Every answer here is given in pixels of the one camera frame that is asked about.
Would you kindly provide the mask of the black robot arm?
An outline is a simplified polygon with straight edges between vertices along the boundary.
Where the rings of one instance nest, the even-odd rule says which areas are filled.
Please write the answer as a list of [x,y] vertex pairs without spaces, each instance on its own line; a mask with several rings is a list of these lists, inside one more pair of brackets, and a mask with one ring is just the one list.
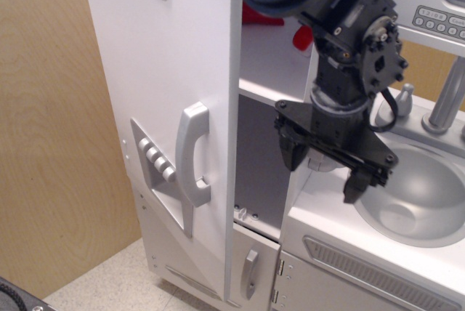
[[381,94],[398,112],[389,87],[403,78],[407,61],[393,0],[244,0],[273,18],[294,17],[310,27],[318,72],[308,103],[276,103],[275,128],[284,164],[295,170],[311,149],[346,166],[346,203],[368,187],[385,185],[397,156],[379,139],[392,123],[374,126],[371,111]]

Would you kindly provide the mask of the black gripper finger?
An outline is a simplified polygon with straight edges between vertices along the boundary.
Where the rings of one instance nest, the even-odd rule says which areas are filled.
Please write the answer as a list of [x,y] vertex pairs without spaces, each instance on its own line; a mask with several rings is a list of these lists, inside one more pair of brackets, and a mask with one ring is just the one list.
[[309,146],[286,134],[279,134],[283,162],[289,171],[295,171],[307,155]]
[[349,172],[347,181],[344,184],[344,202],[354,204],[367,190],[369,186],[376,186],[377,178],[374,174],[362,169],[355,169]]

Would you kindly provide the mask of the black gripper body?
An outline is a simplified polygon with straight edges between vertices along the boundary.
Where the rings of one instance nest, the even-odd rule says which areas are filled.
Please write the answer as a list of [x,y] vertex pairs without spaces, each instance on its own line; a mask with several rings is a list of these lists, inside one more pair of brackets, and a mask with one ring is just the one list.
[[278,136],[291,136],[351,170],[374,174],[377,185],[387,184],[398,157],[371,130],[366,112],[331,115],[313,104],[289,100],[277,101],[275,111]]

